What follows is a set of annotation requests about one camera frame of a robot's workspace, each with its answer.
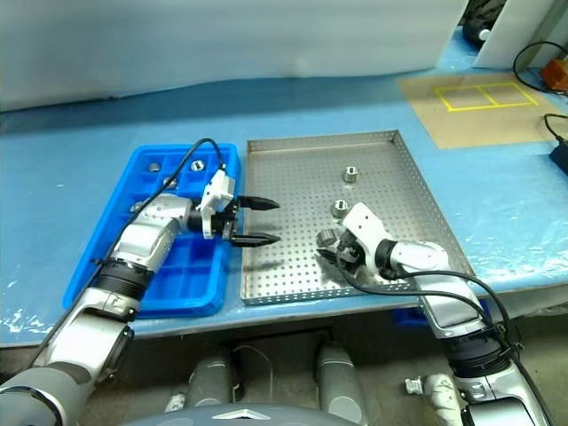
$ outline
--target black cylinder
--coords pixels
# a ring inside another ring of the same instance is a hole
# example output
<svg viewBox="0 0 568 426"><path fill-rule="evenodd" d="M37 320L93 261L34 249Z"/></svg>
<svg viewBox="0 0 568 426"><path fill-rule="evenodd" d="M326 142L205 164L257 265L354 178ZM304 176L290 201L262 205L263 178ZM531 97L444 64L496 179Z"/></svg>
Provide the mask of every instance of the black cylinder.
<svg viewBox="0 0 568 426"><path fill-rule="evenodd" d="M469 378L499 373L510 359L494 337L495 331L481 331L442 339L444 353L457 377Z"/></svg>
<svg viewBox="0 0 568 426"><path fill-rule="evenodd" d="M473 419L471 418L471 413L469 412L469 407L466 406L462 411L461 411L461 422L463 423L463 426L476 426L473 423Z"/></svg>
<svg viewBox="0 0 568 426"><path fill-rule="evenodd" d="M93 287L140 301L150 285L153 274L152 271L136 265L129 266L124 262L111 260L103 266Z"/></svg>
<svg viewBox="0 0 568 426"><path fill-rule="evenodd" d="M379 274L386 280L396 280L398 274L393 271L391 265L391 254L397 241L382 240L375 250L375 265Z"/></svg>
<svg viewBox="0 0 568 426"><path fill-rule="evenodd" d="M192 208L187 218L187 229L200 233L203 230L203 220L201 219L201 212L197 211L196 207L199 206L200 200L192 199Z"/></svg>

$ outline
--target white backdrop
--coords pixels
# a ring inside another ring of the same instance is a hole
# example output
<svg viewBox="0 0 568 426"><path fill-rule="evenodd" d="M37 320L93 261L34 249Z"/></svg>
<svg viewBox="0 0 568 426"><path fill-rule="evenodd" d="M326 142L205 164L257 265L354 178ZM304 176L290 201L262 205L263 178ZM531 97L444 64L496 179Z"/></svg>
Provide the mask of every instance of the white backdrop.
<svg viewBox="0 0 568 426"><path fill-rule="evenodd" d="M476 67L511 68L516 55L531 42L534 32L555 0L507 0L489 39L477 55ZM568 13L556 24L546 40L568 42ZM543 67L558 54L554 47L542 47L531 67Z"/></svg>
<svg viewBox="0 0 568 426"><path fill-rule="evenodd" d="M2 109L434 67L467 0L0 0Z"/></svg>

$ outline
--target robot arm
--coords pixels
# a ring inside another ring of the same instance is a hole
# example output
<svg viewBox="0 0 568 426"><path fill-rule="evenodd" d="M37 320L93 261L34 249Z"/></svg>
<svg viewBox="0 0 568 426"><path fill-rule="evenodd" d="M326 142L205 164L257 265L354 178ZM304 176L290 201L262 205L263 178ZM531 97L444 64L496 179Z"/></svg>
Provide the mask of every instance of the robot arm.
<svg viewBox="0 0 568 426"><path fill-rule="evenodd" d="M215 176L229 186L215 185L214 177L213 185L205 188L201 211L197 209L198 201L161 193L137 212L34 367L0 384L0 424L77 423L93 389L112 379L120 367L134 337L128 323L136 318L153 275L162 267L180 233L203 232L206 238L219 233L234 245L246 247L279 239L264 233L237 235L235 223L240 205L252 209L279 206L255 197L233 201L233 180L223 170Z"/></svg>
<svg viewBox="0 0 568 426"><path fill-rule="evenodd" d="M438 244L393 240L381 220L363 203L353 206L342 225L344 233L337 249L351 247L364 253L361 263L377 279L450 268L447 253ZM416 274L410 280L419 292L443 291L479 305L462 278ZM496 327L486 324L476 310L454 298L420 296L419 305L443 345L461 397L469 403L462 413L464 425L550 426L545 408L510 349L503 347Z"/></svg>

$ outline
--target metal nut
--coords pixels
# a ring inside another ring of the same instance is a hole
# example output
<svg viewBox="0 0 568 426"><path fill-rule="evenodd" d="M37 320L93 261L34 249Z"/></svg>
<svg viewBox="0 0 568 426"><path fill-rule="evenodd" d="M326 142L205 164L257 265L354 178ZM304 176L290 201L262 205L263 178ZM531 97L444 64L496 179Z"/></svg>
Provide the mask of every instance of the metal nut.
<svg viewBox="0 0 568 426"><path fill-rule="evenodd" d="M169 176L165 177L162 181L162 185L166 185L166 182L168 181L169 178L170 178ZM176 187L178 187L178 181L174 179L170 182L167 189L175 189Z"/></svg>
<svg viewBox="0 0 568 426"><path fill-rule="evenodd" d="M335 200L331 206L331 214L336 219L343 219L349 211L349 202L346 200Z"/></svg>
<svg viewBox="0 0 568 426"><path fill-rule="evenodd" d="M336 241L337 235L334 229L324 229L323 231L319 231L318 235L316 235L316 242L320 248L331 246Z"/></svg>
<svg viewBox="0 0 568 426"><path fill-rule="evenodd" d="M132 205L130 206L130 213L135 213L135 212L137 212L137 211L140 209L140 207L142 206L142 204L144 204L143 201L137 201L137 202L135 202L134 204L132 204Z"/></svg>
<svg viewBox="0 0 568 426"><path fill-rule="evenodd" d="M157 162L150 163L150 165L148 166L148 171L160 171L160 164L158 164Z"/></svg>
<svg viewBox="0 0 568 426"><path fill-rule="evenodd" d="M355 182L357 182L358 176L359 171L355 166L347 166L342 174L343 182L345 182L346 184L354 184Z"/></svg>
<svg viewBox="0 0 568 426"><path fill-rule="evenodd" d="M193 171L202 171L205 170L205 163L201 160L195 160L190 167Z"/></svg>
<svg viewBox="0 0 568 426"><path fill-rule="evenodd" d="M415 379L405 380L406 393L408 395L423 395L423 380L421 377L416 377Z"/></svg>

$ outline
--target brown paper mat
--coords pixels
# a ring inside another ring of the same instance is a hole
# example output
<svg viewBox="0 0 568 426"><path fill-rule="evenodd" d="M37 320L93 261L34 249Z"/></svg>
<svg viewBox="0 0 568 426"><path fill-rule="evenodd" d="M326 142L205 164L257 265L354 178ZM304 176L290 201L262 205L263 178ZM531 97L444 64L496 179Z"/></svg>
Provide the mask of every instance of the brown paper mat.
<svg viewBox="0 0 568 426"><path fill-rule="evenodd" d="M562 114L511 73L400 78L398 86L442 149L551 140L542 116Z"/></svg>

